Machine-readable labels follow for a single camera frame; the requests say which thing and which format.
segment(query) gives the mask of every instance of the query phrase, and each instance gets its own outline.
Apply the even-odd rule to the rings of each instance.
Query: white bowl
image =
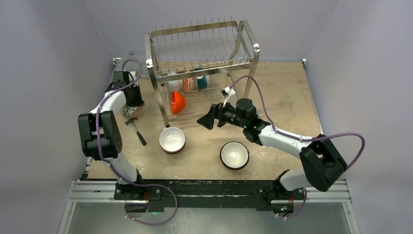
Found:
[[[176,154],[185,147],[185,135],[181,129],[169,127],[159,136],[159,144],[165,152]]]
[[[176,75],[177,73],[174,71],[169,71],[168,76]],[[172,93],[173,91],[179,92],[182,88],[182,80],[174,80],[168,82],[169,91]]]
[[[221,148],[220,158],[225,167],[231,170],[239,170],[247,165],[249,151],[243,144],[232,141]]]

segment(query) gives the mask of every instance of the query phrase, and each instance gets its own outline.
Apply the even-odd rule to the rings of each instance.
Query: tabletop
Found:
[[[233,72],[234,79],[246,71]],[[277,127],[296,134],[317,136],[320,127],[312,102],[307,77],[300,61],[259,62],[255,74],[264,97],[269,116]],[[237,84],[242,97],[246,79]],[[301,168],[301,162],[278,149],[249,142],[242,129],[232,125],[208,130],[196,123],[196,118],[171,122],[186,135],[185,148],[174,155],[162,151],[159,135],[165,129],[161,112],[149,80],[140,80],[145,106],[135,125],[148,143],[143,146],[134,129],[125,125],[120,113],[115,113],[126,158],[142,177],[152,179],[275,179],[286,169]],[[252,85],[249,94],[257,110],[263,110],[257,88]],[[230,141],[239,141],[250,152],[250,161],[241,170],[229,170],[221,163],[220,149]],[[92,162],[88,178],[114,178],[100,162]]]

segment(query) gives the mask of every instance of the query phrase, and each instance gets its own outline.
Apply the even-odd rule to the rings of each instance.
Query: white wall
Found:
[[[1,233],[56,233],[86,160],[77,116],[103,96],[111,57],[81,0],[0,5]]]
[[[162,25],[248,20],[261,59],[306,58],[338,0],[85,0],[112,56],[144,55],[144,33]]]
[[[361,231],[412,233],[413,2],[340,0],[306,68],[327,134],[357,131],[347,173]],[[356,139],[335,140],[347,160]]]

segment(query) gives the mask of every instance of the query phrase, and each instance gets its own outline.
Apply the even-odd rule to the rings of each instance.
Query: dish rack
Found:
[[[155,28],[145,34],[145,51],[149,77],[166,127],[170,121],[207,113],[211,104],[223,100],[221,89],[234,82],[231,72],[249,69],[249,75],[254,77],[260,57],[260,47],[248,21],[237,23],[232,18]],[[181,89],[179,92],[187,105],[180,113],[173,114],[169,82],[202,76],[208,76],[207,88],[199,90],[195,84],[192,91]],[[248,97],[251,84],[248,79],[244,98]]]

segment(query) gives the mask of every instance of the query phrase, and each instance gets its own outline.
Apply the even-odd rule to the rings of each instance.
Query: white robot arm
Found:
[[[234,92],[225,88],[223,94],[227,96],[225,102],[213,104],[208,114],[198,119],[197,123],[210,130],[214,119],[218,120],[218,127],[226,123],[239,126],[244,129],[243,134],[249,141],[280,149],[300,159],[303,169],[284,171],[276,179],[276,186],[278,184],[281,192],[311,186],[325,192],[346,171],[347,164],[332,142],[329,139],[317,140],[323,135],[313,138],[277,129],[258,118],[250,99],[242,98],[233,107],[227,101]]]

